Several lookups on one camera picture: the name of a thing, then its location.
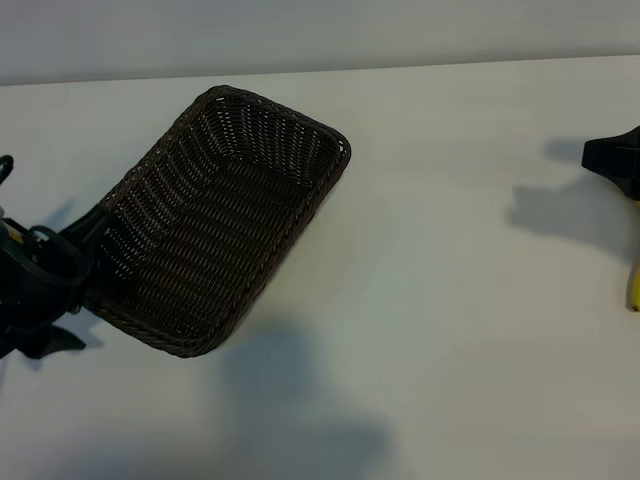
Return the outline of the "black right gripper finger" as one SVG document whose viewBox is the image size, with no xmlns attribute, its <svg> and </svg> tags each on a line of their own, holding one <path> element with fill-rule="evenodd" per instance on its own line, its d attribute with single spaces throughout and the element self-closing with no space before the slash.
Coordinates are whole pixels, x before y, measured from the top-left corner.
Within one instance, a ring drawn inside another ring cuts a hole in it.
<svg viewBox="0 0 640 480">
<path fill-rule="evenodd" d="M 639 151 L 639 127 L 622 135 L 589 140 L 584 145 L 585 155 L 621 155 Z"/>
<path fill-rule="evenodd" d="M 586 149 L 582 166 L 610 181 L 627 197 L 639 200 L 639 153 L 629 148 Z"/>
</svg>

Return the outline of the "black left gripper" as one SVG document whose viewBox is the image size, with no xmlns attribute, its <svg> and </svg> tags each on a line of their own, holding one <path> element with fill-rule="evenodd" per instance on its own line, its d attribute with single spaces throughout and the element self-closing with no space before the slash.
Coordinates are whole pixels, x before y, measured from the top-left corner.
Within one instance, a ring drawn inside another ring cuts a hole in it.
<svg viewBox="0 0 640 480">
<path fill-rule="evenodd" d="M 91 209 L 59 232 L 44 225 L 25 228 L 11 218 L 1 219 L 3 333 L 37 330 L 70 308 L 90 275 L 112 216 L 107 209 Z M 22 353 L 30 359 L 42 359 L 85 348 L 86 343 L 73 333 L 49 325 L 27 337 Z"/>
</svg>

